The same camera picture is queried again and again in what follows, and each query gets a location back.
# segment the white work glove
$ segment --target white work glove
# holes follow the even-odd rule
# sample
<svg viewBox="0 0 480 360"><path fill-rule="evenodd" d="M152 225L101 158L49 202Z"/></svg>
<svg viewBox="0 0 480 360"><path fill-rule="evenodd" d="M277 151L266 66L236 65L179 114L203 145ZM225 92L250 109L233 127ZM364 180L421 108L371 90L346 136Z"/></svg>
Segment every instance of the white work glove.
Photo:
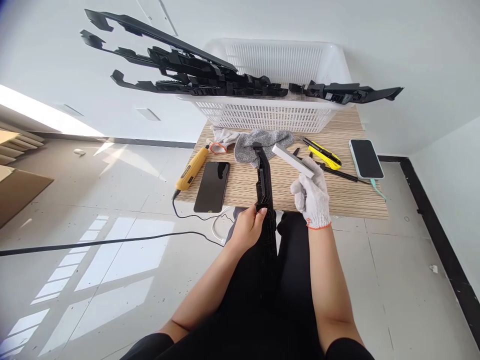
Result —
<svg viewBox="0 0 480 360"><path fill-rule="evenodd" d="M212 154L225 154L227 152L227 148L235 144L239 139L241 132L222 128L218 126L211 126L210 129L213 130L213 135L215 136L215 140L212 141L207 139L208 145L210 145L210 151Z"/></svg>
<svg viewBox="0 0 480 360"><path fill-rule="evenodd" d="M332 221L324 171L311 157L304 157L301 162L312 170L314 175L310 179L301 173L290 186L291 193L295 195L296 209L303 214L309 229L326 228Z"/></svg>

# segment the mint green charging cable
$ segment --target mint green charging cable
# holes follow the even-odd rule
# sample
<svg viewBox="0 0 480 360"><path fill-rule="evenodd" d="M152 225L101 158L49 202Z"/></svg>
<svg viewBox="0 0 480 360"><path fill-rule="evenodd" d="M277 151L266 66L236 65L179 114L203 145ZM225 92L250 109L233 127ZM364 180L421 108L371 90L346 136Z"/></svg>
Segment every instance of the mint green charging cable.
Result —
<svg viewBox="0 0 480 360"><path fill-rule="evenodd" d="M377 183L375 182L375 179L370 179L370 182L373 188L375 189L375 191L381 195L381 197L385 200L385 202L387 202L387 197L383 195L380 190L377 189Z"/></svg>

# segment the smartphone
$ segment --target smartphone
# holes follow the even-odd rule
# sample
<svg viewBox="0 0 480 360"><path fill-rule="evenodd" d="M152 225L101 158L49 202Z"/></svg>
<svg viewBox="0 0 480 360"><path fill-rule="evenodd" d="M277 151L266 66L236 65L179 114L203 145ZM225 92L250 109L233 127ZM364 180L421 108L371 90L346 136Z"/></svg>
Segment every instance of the smartphone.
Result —
<svg viewBox="0 0 480 360"><path fill-rule="evenodd" d="M206 163L193 206L195 213L219 213L222 211L229 171L229 162Z"/></svg>
<svg viewBox="0 0 480 360"><path fill-rule="evenodd" d="M352 139L348 142L351 156L360 179L383 179L384 171L380 166L379 157L370 140Z"/></svg>

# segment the right hand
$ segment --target right hand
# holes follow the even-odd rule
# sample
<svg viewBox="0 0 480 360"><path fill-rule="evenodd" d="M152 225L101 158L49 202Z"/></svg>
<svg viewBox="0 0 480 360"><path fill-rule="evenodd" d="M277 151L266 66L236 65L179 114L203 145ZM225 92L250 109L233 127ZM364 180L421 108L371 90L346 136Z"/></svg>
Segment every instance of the right hand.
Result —
<svg viewBox="0 0 480 360"><path fill-rule="evenodd" d="M313 177L310 179L301 173L290 186L291 193L295 195L296 209L303 214L309 229L326 228L332 221L324 171L311 157L304 157L301 162L313 171Z"/></svg>

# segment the wooden table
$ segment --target wooden table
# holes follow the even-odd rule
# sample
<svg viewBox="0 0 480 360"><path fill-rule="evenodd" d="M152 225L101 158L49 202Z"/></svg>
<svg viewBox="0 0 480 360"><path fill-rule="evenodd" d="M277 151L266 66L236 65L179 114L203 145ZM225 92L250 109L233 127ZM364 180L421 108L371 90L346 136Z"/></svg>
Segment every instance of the wooden table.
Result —
<svg viewBox="0 0 480 360"><path fill-rule="evenodd" d="M211 123L207 121L193 149L192 157L200 148L207 144L206 139L214 139L210 126ZM366 137L360 123L359 113L355 107L337 112L320 133L295 133L295 143L288 148L288 151L293 153L296 148L300 148L298 156L303 158L308 156L310 151L297 138L300 135L305 135L310 140L335 153L342 163L340 171L354 176L357 175L349 149L349 140L366 139ZM242 164L235 161L233 145L228 147L228 152L225 154L215 155L209 153L206 162L214 161L230 163L230 174L223 204L238 207L248 207L254 204L257 201L255 188L258 180L257 170L250 164ZM272 157L269 162L273 187L273 207L277 210L297 211L294 204L294 196L290 193L290 185L298 178L299 171L278 156ZM204 168L205 164L203 164L190 188L180 193L178 200L195 202ZM371 185L353 182L327 172L325 173L325 180L328 194L330 195L329 206L331 215L372 219L387 219L389 217L384 199Z"/></svg>

